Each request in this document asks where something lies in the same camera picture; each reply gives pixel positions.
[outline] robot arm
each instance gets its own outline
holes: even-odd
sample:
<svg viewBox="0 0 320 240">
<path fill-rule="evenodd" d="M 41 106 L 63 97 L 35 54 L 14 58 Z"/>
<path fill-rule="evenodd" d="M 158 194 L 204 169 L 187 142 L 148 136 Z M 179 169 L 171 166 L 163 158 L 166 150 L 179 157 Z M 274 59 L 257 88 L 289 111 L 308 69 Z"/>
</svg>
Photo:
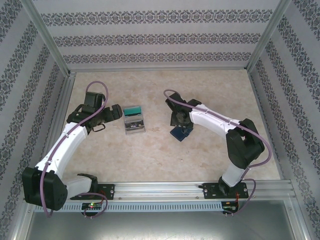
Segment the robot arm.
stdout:
<svg viewBox="0 0 320 240">
<path fill-rule="evenodd" d="M 42 206 L 40 197 L 40 178 L 53 149 L 60 140 L 67 135 L 69 130 L 95 113 L 102 106 L 103 99 L 105 99 L 105 96 L 101 93 L 87 92 L 85 94 L 84 104 L 79 105 L 75 111 L 68 116 L 67 124 L 65 125 L 62 134 L 48 154 L 35 166 L 35 168 L 25 168 L 22 173 L 22 184 L 24 198 L 27 203 Z M 96 193 L 98 191 L 98 179 L 92 175 L 80 173 L 68 182 L 62 182 L 61 179 L 72 155 L 88 134 L 91 131 L 98 132 L 105 129 L 104 123 L 117 120 L 121 117 L 122 110 L 118 104 L 113 105 L 112 110 L 110 107 L 106 107 L 96 116 L 74 129 L 63 141 L 63 144 L 59 146 L 52 157 L 50 165 L 46 169 L 43 182 L 45 203 L 49 209 L 57 211 L 62 208 L 66 199 L 81 193 Z M 103 128 L 95 130 L 94 128 L 97 126 L 102 126 Z"/>
<path fill-rule="evenodd" d="M 249 164 L 257 159 L 265 150 L 265 146 L 260 139 L 253 136 L 251 133 L 243 131 L 239 127 L 231 125 L 230 122 L 239 124 L 258 133 L 255 124 L 247 118 L 243 121 L 239 121 L 223 116 L 210 110 L 200 101 L 195 99 L 192 99 L 187 103 L 177 93 L 172 94 L 170 98 L 206 110 L 206 112 L 204 112 L 194 108 L 181 106 L 167 99 L 165 102 L 172 110 L 171 126 L 175 126 L 170 133 L 175 138 L 182 141 L 193 130 L 193 124 L 198 124 L 215 132 L 226 140 L 228 157 L 231 163 L 226 172 L 219 179 L 219 189 L 223 194 L 227 195 L 229 189 L 235 187 L 242 180 L 241 177 Z M 227 119 L 228 122 L 208 114 L 208 111 Z"/>
</svg>

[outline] beige floor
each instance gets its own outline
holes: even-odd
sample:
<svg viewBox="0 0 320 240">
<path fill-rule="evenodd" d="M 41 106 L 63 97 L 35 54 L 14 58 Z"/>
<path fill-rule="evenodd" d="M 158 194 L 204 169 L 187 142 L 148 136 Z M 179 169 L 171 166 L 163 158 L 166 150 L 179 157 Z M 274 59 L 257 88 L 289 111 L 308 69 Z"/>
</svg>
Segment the beige floor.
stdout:
<svg viewBox="0 0 320 240">
<path fill-rule="evenodd" d="M 230 118 L 249 118 L 267 137 L 245 70 L 78 73 L 67 114 L 84 102 L 87 85 L 97 80 L 109 89 L 107 106 L 142 106 L 146 132 L 125 135 L 124 121 L 119 119 L 101 132 L 90 133 L 66 167 L 65 179 L 88 173 L 100 182 L 218 180 L 230 163 L 225 140 L 199 125 L 182 142 L 171 136 L 171 110 L 165 104 L 165 89 L 178 91 L 187 101 L 195 98 Z M 104 92 L 98 84 L 90 91 Z M 264 151 L 255 162 L 266 156 Z M 273 158 L 252 169 L 247 177 L 280 179 Z"/>
</svg>

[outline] patterned wallpaper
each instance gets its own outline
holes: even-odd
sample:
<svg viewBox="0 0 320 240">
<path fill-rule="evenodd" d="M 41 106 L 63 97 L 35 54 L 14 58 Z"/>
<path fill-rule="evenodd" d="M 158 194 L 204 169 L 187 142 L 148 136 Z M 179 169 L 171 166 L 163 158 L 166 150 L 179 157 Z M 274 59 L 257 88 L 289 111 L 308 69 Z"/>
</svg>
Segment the patterned wallpaper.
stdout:
<svg viewBox="0 0 320 240">
<path fill-rule="evenodd" d="M 320 239 L 319 16 L 317 1 L 293 0 L 250 73 L 311 239 Z"/>
<path fill-rule="evenodd" d="M 64 76 L 18 0 L 0 3 L 0 240 L 23 199 L 22 171 L 42 157 Z"/>
<path fill-rule="evenodd" d="M 245 67 L 279 0 L 35 0 L 72 70 Z"/>
</svg>

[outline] mounting plate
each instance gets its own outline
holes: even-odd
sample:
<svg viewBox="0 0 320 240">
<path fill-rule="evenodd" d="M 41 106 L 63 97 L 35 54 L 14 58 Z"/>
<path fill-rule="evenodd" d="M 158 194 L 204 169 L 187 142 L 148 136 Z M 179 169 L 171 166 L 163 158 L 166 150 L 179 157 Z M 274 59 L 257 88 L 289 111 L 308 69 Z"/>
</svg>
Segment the mounting plate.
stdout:
<svg viewBox="0 0 320 240">
<path fill-rule="evenodd" d="M 236 186 L 231 187 L 227 196 L 220 191 L 217 182 L 205 182 L 199 188 L 203 189 L 204 199 L 235 199 L 237 193 L 239 199 L 249 197 L 247 185 L 244 182 L 239 182 Z"/>
<path fill-rule="evenodd" d="M 104 192 L 106 199 L 113 200 L 115 195 L 115 185 L 114 184 L 98 184 L 98 192 Z M 71 200 L 101 200 L 100 196 L 97 195 L 84 195 L 84 196 L 74 196 L 70 198 Z"/>
</svg>

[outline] perforated metal strip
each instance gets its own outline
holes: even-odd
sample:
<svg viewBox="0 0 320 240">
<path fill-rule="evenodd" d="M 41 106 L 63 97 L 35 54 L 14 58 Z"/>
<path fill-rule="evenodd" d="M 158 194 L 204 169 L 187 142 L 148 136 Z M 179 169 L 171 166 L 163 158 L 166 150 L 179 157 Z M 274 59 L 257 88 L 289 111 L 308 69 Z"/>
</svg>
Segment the perforated metal strip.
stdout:
<svg viewBox="0 0 320 240">
<path fill-rule="evenodd" d="M 79 213 L 82 202 L 67 202 L 57 213 Z M 210 212 L 222 211 L 220 201 L 206 202 L 110 202 L 107 210 L 111 213 L 137 213 L 137 212 Z M 43 212 L 41 206 L 37 206 L 34 212 Z"/>
</svg>

